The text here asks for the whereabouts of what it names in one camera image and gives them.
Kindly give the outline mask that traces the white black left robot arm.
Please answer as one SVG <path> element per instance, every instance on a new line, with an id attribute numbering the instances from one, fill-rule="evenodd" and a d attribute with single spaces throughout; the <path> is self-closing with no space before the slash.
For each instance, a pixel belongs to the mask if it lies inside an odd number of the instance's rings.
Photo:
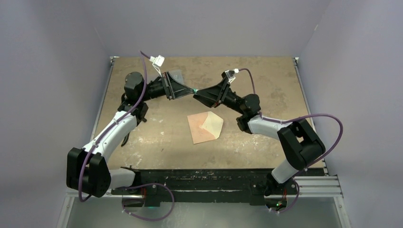
<path id="1" fill-rule="evenodd" d="M 142 182 L 135 177 L 135 172 L 129 168 L 109 169 L 109 158 L 130 132 L 146 121 L 146 101 L 162 96 L 178 99 L 196 90 L 182 84 L 170 72 L 150 82 L 147 76 L 132 72 L 125 77 L 124 91 L 110 123 L 92 141 L 81 148 L 72 148 L 67 154 L 66 183 L 78 191 L 81 202 L 91 196 L 100 198 L 109 189 L 124 188 L 129 194 L 137 194 Z"/>

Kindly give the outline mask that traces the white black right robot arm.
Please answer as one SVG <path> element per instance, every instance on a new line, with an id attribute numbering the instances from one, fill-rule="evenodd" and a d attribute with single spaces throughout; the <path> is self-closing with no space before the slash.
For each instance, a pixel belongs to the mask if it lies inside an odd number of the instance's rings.
<path id="1" fill-rule="evenodd" d="M 193 98 L 209 108 L 224 105 L 240 113 L 236 121 L 242 132 L 264 135 L 280 142 L 286 158 L 269 175 L 267 188 L 272 193 L 283 190 L 286 181 L 325 153 L 323 142 L 305 118 L 270 120 L 261 115 L 257 94 L 240 97 L 231 90 L 227 79 L 215 86 L 196 90 Z"/>

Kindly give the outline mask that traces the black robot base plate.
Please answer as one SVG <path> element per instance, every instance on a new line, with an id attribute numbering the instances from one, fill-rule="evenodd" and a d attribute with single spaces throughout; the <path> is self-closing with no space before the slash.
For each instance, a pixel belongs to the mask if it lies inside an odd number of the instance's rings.
<path id="1" fill-rule="evenodd" d="M 283 184 L 269 180 L 271 169 L 131 169 L 134 182 L 113 187 L 107 195 L 139 196 L 145 206 L 162 202 L 269 204 L 297 193 L 292 179 Z"/>

